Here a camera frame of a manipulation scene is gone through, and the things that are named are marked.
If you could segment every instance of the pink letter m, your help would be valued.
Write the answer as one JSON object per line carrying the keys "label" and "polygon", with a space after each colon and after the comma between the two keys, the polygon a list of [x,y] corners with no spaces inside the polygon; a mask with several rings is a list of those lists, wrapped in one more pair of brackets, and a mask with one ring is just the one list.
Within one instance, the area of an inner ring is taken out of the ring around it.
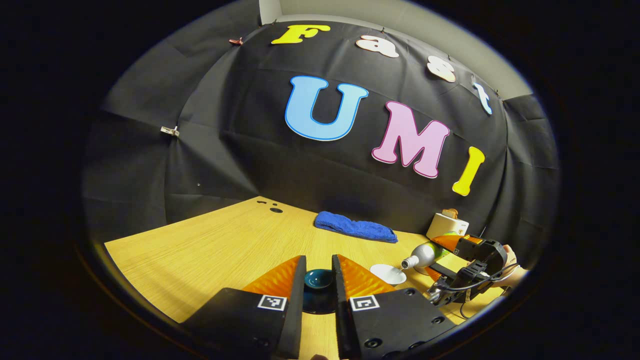
{"label": "pink letter m", "polygon": [[424,149],[420,160],[413,164],[413,169],[422,176],[437,177],[438,160],[449,128],[433,120],[418,134],[413,113],[407,105],[389,101],[387,109],[390,112],[387,132],[380,146],[371,151],[373,158],[383,163],[395,163],[396,143],[400,142],[402,165],[407,167]]}

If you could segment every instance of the yellow letter i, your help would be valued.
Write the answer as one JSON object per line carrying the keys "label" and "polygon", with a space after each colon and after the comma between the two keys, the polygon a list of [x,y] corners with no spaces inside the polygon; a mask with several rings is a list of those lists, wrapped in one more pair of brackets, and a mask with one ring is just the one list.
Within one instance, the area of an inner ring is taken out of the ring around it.
{"label": "yellow letter i", "polygon": [[462,172],[462,176],[460,176],[460,180],[453,184],[453,191],[462,196],[469,195],[471,182],[474,180],[476,172],[482,163],[484,163],[484,154],[477,147],[471,146],[469,148],[469,161]]}

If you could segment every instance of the white plate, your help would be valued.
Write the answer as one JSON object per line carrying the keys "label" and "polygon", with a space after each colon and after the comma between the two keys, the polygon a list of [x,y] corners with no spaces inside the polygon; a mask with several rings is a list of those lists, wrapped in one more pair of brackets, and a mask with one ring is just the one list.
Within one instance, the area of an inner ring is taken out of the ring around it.
{"label": "white plate", "polygon": [[369,271],[389,285],[398,285],[406,281],[406,274],[387,264],[375,264]]}

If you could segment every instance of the folded towel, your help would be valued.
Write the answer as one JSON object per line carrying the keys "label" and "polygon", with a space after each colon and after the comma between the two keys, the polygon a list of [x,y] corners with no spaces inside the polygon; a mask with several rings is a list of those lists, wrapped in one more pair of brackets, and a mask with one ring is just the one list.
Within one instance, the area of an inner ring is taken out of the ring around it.
{"label": "folded towel", "polygon": [[384,225],[370,221],[353,221],[348,217],[321,211],[316,216],[315,227],[336,233],[354,236],[367,240],[397,243],[398,237],[393,230]]}

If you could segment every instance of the wooden table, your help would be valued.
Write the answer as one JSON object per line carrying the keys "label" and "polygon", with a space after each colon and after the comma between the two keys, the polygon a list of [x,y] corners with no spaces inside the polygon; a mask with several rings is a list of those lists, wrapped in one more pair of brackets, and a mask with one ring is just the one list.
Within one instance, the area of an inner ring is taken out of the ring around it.
{"label": "wooden table", "polygon": [[[105,245],[129,282],[180,323],[221,288],[241,289],[297,255],[307,256],[307,270],[331,269],[333,254],[342,254],[367,269],[379,263],[399,266],[416,246],[427,241],[424,235],[401,231],[396,231],[399,241],[395,244],[352,238],[314,227],[316,215],[256,197]],[[466,265],[453,255],[438,263],[454,271]],[[414,269],[406,274],[407,281],[396,288],[414,287],[424,293],[433,283]],[[492,288],[478,295],[465,305],[465,315],[478,312],[501,292]],[[441,310],[456,324],[464,321],[459,304]],[[303,313],[300,359],[309,360],[315,354],[338,359],[335,314]]]}

